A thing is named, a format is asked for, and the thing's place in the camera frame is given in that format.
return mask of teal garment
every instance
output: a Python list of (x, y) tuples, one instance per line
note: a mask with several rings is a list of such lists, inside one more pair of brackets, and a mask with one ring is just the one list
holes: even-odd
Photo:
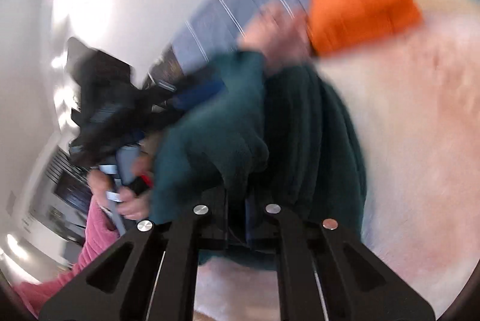
[[(257, 53), (221, 54), (210, 65), (226, 89), (164, 136), (155, 161), (151, 219), (174, 220), (203, 190), (223, 182), (229, 223), (245, 245), (270, 201), (304, 220), (335, 218), (359, 238), (365, 168), (349, 115), (333, 88), (310, 66), (287, 68), (265, 80)], [(239, 249), (224, 256), (272, 267), (271, 255)]]

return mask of pink sleeve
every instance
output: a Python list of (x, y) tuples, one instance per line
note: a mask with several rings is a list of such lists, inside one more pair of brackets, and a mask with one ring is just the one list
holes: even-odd
[(14, 290), (22, 298), (28, 310), (38, 317), (40, 309), (54, 294), (73, 279), (81, 270), (91, 263), (99, 254), (105, 251), (119, 238), (109, 218), (97, 204), (95, 197), (92, 198), (88, 211), (87, 225), (85, 229), (85, 244), (78, 256), (78, 262), (72, 270), (61, 274), (57, 279), (41, 284), (20, 283)]

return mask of green fabric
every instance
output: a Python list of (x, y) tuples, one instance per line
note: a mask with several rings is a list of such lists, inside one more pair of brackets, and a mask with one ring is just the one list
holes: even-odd
[[(349, 115), (333, 88), (309, 66), (265, 81), (257, 53), (222, 54), (210, 63), (226, 90), (164, 137), (155, 161), (151, 219), (174, 220), (202, 190), (223, 182), (230, 224), (243, 228), (247, 241), (269, 199), (302, 219), (335, 218), (360, 237), (365, 169)], [(262, 195), (252, 199), (250, 186)], [(245, 198), (258, 201), (260, 213)]]

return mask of dark green cloth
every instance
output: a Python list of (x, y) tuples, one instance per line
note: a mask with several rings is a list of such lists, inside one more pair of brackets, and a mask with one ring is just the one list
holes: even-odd
[[(233, 209), (230, 223), (246, 227), (246, 237), (255, 214), (245, 198), (258, 204), (271, 199), (318, 223), (332, 217), (359, 236), (364, 163), (333, 88), (310, 66), (265, 80), (258, 53), (222, 54), (210, 63), (226, 89), (164, 137), (155, 161), (151, 219), (174, 220), (204, 189), (223, 182)], [(257, 193), (268, 189), (268, 195), (252, 199), (251, 186)]]

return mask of person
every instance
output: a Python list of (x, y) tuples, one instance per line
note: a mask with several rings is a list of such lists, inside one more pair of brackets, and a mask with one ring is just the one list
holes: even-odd
[[(290, 17), (280, 4), (267, 4), (250, 21), (244, 36), (238, 40), (238, 47), (264, 54), (265, 71), (270, 75), (287, 65), (308, 60), (310, 47), (304, 11), (297, 9), (294, 16)], [(151, 138), (149, 149), (145, 149), (147, 152), (142, 153), (133, 163), (131, 171), (134, 175), (140, 176), (152, 171), (153, 155), (159, 137), (156, 135)], [(93, 197), (87, 217), (85, 244), (77, 263), (71, 271), (60, 274), (52, 281), (40, 284), (23, 282), (14, 287), (35, 317), (38, 317), (42, 306), (54, 294), (119, 238), (119, 233), (109, 218), (106, 191), (111, 188), (110, 178), (98, 169), (93, 169), (89, 172), (87, 181)], [(149, 216), (149, 192), (137, 197), (129, 188), (122, 187), (119, 194), (123, 202), (118, 205), (118, 212), (125, 218), (141, 220)], [(196, 313), (195, 319), (205, 320), (207, 317)]]

